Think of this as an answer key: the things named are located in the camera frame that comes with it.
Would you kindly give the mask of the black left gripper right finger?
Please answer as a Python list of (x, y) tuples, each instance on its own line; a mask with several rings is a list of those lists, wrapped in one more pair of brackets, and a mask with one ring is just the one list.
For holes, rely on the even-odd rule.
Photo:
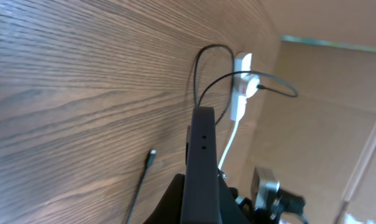
[(249, 224), (239, 208), (236, 198), (238, 190), (234, 187), (228, 187), (224, 179), (218, 179), (219, 182), (219, 211), (222, 224)]

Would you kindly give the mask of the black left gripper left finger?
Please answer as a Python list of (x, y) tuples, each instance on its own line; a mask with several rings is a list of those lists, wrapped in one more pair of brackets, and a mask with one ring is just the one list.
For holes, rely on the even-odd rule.
[(176, 174), (144, 224), (180, 224), (185, 175)]

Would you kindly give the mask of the Galaxy smartphone blue screen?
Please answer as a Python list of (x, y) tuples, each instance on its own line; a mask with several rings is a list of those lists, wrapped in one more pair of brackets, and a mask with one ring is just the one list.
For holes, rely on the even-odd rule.
[(214, 109), (193, 110), (186, 137), (181, 223), (221, 223)]

